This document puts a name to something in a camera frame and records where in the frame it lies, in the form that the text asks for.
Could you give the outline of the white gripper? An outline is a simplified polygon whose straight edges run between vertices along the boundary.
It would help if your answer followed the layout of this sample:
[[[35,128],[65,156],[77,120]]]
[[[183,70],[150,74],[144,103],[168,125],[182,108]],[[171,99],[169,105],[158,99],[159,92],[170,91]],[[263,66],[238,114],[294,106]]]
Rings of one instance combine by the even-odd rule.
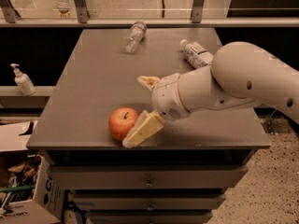
[[[148,90],[152,91],[151,102],[155,111],[144,110],[137,118],[134,127],[122,140],[124,147],[132,148],[139,146],[149,137],[159,132],[165,120],[178,120],[187,118],[190,112],[180,100],[178,80],[180,74],[175,73],[168,77],[140,76],[137,81]]]

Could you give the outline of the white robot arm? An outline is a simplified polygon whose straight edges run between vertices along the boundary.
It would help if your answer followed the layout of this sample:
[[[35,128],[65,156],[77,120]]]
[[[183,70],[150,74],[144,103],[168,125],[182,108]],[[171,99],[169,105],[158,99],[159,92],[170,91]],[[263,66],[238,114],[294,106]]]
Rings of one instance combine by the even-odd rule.
[[[167,120],[187,118],[200,110],[268,105],[299,121],[298,71],[268,51],[247,42],[232,42],[194,69],[167,77],[138,78],[151,91],[152,112],[143,111],[122,141],[137,147]]]

